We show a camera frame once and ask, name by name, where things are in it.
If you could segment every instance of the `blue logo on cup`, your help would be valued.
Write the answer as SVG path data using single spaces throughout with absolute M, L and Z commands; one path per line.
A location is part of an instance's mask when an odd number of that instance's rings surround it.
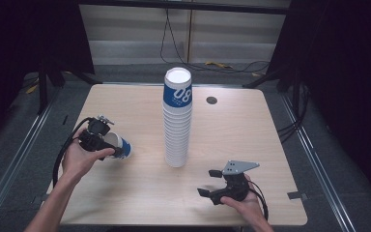
M 184 89 L 172 89 L 164 84 L 163 99 L 171 107 L 185 107 L 192 102 L 191 85 Z

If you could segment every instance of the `hand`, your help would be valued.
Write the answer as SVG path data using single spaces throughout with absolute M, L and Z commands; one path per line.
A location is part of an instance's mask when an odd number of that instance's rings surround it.
M 73 142 L 66 150 L 65 157 L 62 161 L 63 175 L 69 176 L 76 183 L 89 172 L 96 160 L 105 158 L 114 153 L 112 148 L 106 148 L 100 151 L 88 152 L 84 150 L 77 137 L 86 129 L 80 129 L 74 136 Z
M 250 183 L 250 177 L 245 174 L 245 178 L 249 182 L 249 187 L 254 189 L 254 186 Z M 240 215 L 242 215 L 243 218 L 255 229 L 255 231 L 273 231 L 272 227 L 264 218 L 258 197 L 253 192 L 250 191 L 243 201 L 236 201 L 227 196 L 221 197 L 220 201 L 223 204 L 236 209 L 237 212 L 240 213 Z

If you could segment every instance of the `stack of paper cups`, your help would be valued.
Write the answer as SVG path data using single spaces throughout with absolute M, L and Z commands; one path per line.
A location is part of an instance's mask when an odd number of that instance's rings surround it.
M 191 129 L 191 73 L 183 68 L 167 72 L 164 79 L 163 117 L 165 160 L 173 167 L 186 164 Z

